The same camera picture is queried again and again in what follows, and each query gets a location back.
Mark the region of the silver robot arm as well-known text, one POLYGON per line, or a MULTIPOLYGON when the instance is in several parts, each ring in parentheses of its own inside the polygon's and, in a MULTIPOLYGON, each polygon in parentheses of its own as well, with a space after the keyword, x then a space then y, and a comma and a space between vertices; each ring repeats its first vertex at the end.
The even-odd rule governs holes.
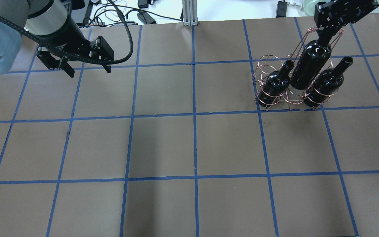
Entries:
POLYGON ((0 0, 0 75, 12 68, 23 36, 37 42, 37 57, 47 69, 63 70, 70 77, 75 75, 70 61, 114 60, 103 37, 84 37, 61 0, 0 0))

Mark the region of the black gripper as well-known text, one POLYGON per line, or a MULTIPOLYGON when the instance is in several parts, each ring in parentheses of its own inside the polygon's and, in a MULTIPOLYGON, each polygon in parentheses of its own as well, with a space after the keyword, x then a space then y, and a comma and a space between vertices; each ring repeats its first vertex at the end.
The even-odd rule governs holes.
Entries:
POLYGON ((87 63, 101 65, 107 73, 111 73, 114 64, 114 50, 108 42, 98 36, 89 41, 83 36, 64 38, 62 36, 37 36, 37 58, 47 69, 60 69, 74 78, 75 70, 68 61, 86 61, 87 63))

